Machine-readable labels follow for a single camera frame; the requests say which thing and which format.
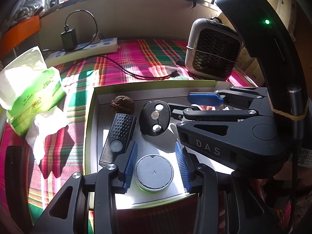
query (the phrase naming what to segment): crumpled tissue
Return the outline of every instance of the crumpled tissue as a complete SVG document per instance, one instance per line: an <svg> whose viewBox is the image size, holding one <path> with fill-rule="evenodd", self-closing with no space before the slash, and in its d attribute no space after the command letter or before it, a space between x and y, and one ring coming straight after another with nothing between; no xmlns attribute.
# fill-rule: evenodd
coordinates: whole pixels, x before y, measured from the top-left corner
<svg viewBox="0 0 312 234"><path fill-rule="evenodd" d="M66 114L57 106L35 116L25 139L32 148L35 161L38 165L46 154L44 150L46 137L50 134L55 134L61 128L66 127L68 123Z"/></svg>

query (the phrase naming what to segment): table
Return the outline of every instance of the table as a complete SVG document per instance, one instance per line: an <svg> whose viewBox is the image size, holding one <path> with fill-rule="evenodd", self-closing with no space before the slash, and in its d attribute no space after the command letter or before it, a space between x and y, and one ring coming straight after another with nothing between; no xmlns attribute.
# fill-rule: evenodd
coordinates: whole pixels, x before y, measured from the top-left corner
<svg viewBox="0 0 312 234"><path fill-rule="evenodd" d="M186 42L164 40L119 41L116 53L108 54L126 69L146 76L164 76L173 69L179 76L170 80L194 80L184 67L175 65L177 58L185 59ZM46 138L46 155L38 166L34 163L31 149L23 138L6 125L0 145L0 202L7 209L4 186L5 151L9 145L21 145L27 152L25 169L29 188L29 208L34 222L53 196L74 172L84 171L85 110L89 89L96 86L142 81L122 72L113 62L104 58L92 58L74 66L72 63L56 66L61 72L66 97L58 107L67 113L69 125ZM234 86L254 86L252 81L238 69L229 78ZM90 213L89 229L93 232Z"/></svg>

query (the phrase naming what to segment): rubber band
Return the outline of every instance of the rubber band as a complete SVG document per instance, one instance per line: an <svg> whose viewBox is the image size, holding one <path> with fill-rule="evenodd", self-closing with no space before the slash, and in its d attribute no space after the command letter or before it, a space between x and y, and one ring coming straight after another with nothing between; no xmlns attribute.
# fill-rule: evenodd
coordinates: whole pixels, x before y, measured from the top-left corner
<svg viewBox="0 0 312 234"><path fill-rule="evenodd" d="M289 118L291 120L303 120L305 118L305 116L307 116L307 113L308 113L308 110L309 110L309 103L310 103L310 101L309 101L310 99L309 98L308 98L308 101L307 101L307 105L305 106L305 112L302 115L300 115L300 116L293 116L293 115L291 115L289 113L285 113L285 112L282 112L280 110L274 109L273 105L272 105L272 102L271 102L271 99L269 97L269 94L268 94L268 100L269 100L269 104L270 104L272 112L277 113L279 115L282 115L282 116L284 116L286 118Z"/></svg>

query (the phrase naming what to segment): round container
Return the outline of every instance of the round container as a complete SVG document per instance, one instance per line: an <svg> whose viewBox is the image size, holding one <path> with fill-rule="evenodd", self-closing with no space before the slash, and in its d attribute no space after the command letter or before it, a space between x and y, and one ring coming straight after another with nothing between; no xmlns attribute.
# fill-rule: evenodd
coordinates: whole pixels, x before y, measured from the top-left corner
<svg viewBox="0 0 312 234"><path fill-rule="evenodd" d="M138 160L134 175L141 188L147 191L160 191L171 184L174 169L163 156L149 154Z"/></svg>

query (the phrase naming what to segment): green tissue package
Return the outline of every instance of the green tissue package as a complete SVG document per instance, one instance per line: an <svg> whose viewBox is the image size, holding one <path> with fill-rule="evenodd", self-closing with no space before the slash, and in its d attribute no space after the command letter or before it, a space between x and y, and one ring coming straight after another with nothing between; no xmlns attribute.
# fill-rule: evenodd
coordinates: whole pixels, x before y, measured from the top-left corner
<svg viewBox="0 0 312 234"><path fill-rule="evenodd" d="M0 72L0 104L7 123L24 135L38 113L49 111L65 95L60 72L47 68L40 49L21 54Z"/></svg>

